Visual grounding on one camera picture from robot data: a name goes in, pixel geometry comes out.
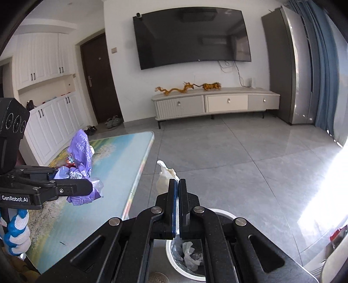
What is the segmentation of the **white upper wall cabinet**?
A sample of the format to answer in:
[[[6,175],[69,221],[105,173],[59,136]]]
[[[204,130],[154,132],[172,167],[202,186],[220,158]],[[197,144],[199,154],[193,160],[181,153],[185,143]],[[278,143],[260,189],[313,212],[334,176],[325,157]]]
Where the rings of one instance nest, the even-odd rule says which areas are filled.
[[[74,72],[67,34],[18,35],[14,58],[17,90]]]

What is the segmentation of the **golden tiger figurine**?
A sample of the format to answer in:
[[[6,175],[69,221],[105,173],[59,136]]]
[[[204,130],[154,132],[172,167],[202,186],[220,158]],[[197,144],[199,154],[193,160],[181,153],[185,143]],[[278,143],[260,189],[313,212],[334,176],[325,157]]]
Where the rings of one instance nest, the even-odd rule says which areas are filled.
[[[201,87],[205,90],[220,90],[221,89],[221,84],[220,83],[212,83],[212,84],[208,84],[208,83],[204,83],[201,85]]]

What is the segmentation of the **white tissue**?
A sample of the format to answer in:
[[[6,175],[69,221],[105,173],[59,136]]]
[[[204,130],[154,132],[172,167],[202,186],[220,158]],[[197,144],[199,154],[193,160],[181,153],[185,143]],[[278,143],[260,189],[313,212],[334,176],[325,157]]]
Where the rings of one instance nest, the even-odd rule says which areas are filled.
[[[157,164],[161,167],[161,172],[159,173],[159,179],[156,182],[156,190],[159,195],[166,193],[169,188],[169,181],[171,179],[175,179],[175,181],[179,181],[179,177],[177,176],[174,169],[170,169],[166,166],[165,162],[162,160],[158,160]]]

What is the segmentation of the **black shoes on floor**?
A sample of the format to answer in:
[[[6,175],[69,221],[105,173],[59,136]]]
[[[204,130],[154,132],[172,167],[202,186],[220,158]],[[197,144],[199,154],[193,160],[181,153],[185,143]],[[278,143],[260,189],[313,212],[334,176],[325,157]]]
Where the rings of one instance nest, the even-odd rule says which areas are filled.
[[[95,126],[88,126],[84,129],[85,134],[87,134],[87,136],[92,136],[96,133],[97,128]]]

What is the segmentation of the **cream low tv cabinet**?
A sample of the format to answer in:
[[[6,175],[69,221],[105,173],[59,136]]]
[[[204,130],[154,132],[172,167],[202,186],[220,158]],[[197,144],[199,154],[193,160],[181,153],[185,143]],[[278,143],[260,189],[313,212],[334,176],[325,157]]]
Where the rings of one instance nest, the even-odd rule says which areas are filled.
[[[220,90],[189,90],[187,93],[152,97],[158,123],[179,118],[226,113],[265,112],[279,109],[280,95],[262,88],[235,87]]]

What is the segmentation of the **black bag on shelf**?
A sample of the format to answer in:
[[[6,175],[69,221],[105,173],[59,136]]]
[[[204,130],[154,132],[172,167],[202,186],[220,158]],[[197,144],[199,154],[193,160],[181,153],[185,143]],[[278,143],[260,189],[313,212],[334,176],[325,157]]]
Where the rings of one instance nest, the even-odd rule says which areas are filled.
[[[26,109],[27,109],[28,111],[31,111],[31,110],[33,110],[34,108],[36,108],[36,106],[34,105],[33,100],[27,101]]]

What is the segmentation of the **white router on cabinet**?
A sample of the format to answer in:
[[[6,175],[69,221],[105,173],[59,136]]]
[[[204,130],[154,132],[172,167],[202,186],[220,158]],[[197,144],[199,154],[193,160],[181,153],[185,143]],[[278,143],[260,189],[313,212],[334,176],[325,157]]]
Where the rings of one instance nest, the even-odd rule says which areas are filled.
[[[250,78],[250,80],[249,80],[249,87],[250,88],[256,88],[256,80],[255,80],[255,78]]]

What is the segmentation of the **grey slippers at door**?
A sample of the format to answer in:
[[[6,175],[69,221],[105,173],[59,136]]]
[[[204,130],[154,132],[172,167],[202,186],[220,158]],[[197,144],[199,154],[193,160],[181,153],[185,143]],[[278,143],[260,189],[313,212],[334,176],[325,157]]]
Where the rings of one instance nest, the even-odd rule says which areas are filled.
[[[119,116],[113,116],[112,118],[108,118],[105,122],[105,126],[107,129],[114,128],[122,124],[123,119]]]

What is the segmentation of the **purple snack wrapper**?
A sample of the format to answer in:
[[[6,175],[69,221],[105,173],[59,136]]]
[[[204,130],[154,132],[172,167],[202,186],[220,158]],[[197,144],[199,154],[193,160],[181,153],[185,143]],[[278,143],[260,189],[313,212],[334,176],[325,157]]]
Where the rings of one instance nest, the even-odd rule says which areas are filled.
[[[58,168],[54,179],[87,179],[93,187],[89,195],[68,196],[67,202],[81,206],[101,198],[104,184],[100,179],[91,176],[94,149],[82,129],[72,138],[67,153],[67,164]]]

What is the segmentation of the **large black wall television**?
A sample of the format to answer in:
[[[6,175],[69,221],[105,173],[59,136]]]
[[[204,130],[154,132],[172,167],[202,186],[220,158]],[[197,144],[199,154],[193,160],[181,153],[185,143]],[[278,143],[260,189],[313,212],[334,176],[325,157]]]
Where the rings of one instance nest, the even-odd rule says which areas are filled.
[[[251,61],[240,10],[184,7],[133,17],[142,70],[198,61]]]

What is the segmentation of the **white lower shoe cabinet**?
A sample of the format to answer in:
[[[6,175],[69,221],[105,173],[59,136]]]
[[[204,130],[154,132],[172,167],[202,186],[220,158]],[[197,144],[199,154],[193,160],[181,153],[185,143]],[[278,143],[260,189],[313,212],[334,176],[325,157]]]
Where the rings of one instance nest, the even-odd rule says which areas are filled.
[[[48,165],[87,124],[79,92],[54,98],[30,111],[19,151],[27,165]]]

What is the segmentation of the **white round trash bin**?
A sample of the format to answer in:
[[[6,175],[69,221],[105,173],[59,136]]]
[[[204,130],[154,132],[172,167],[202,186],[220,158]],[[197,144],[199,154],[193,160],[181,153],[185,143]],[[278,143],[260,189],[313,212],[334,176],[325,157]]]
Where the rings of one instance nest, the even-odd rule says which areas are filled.
[[[165,244],[167,258],[173,268],[185,278],[205,282],[202,244],[198,239],[182,240],[177,231],[173,240]]]

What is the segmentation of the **landscape print table mat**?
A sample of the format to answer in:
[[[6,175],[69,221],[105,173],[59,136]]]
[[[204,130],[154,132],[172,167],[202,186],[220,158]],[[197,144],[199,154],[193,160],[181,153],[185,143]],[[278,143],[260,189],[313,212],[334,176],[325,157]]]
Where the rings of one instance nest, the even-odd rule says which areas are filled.
[[[75,206],[65,197],[30,211],[28,258],[46,272],[112,217],[127,219],[140,176],[155,137],[153,132],[126,134],[91,142],[92,177],[103,183],[102,197]]]

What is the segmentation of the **golden dragon figurine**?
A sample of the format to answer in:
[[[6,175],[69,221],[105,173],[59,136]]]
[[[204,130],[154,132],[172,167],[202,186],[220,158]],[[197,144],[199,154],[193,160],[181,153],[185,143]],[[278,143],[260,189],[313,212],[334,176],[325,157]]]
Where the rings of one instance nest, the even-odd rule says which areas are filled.
[[[193,90],[193,89],[194,89],[193,84],[184,82],[182,88],[171,88],[170,90],[167,90],[162,87],[156,87],[155,91],[159,91],[163,93],[165,96],[168,96],[172,92],[187,93],[188,90]]]

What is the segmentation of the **grey tall refrigerator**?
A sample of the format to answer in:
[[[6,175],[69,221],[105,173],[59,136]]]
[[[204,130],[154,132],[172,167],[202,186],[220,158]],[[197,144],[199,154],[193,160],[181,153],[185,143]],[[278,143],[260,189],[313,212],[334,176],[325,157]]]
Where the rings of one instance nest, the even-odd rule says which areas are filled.
[[[261,19],[268,50],[269,86],[280,95],[278,117],[288,124],[314,124],[317,81],[303,18],[281,6]]]

